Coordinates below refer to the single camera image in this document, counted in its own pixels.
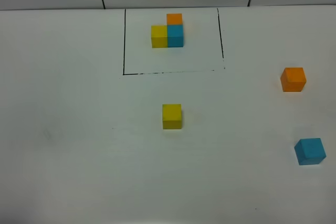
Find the template orange cube block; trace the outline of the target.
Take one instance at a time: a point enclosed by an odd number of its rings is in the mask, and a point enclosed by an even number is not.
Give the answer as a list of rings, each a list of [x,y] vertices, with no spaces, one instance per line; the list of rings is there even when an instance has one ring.
[[[181,13],[172,13],[166,15],[167,25],[182,25],[183,18]]]

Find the template blue cube block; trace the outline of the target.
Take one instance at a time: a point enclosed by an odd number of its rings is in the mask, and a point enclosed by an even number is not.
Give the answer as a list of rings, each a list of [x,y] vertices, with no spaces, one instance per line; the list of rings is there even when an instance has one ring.
[[[169,48],[184,46],[183,25],[167,25],[167,46]]]

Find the template yellow cube block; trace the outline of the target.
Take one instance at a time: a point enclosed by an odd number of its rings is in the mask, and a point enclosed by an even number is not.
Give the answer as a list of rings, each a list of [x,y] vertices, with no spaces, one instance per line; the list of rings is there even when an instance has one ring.
[[[167,48],[167,25],[151,26],[152,48]]]

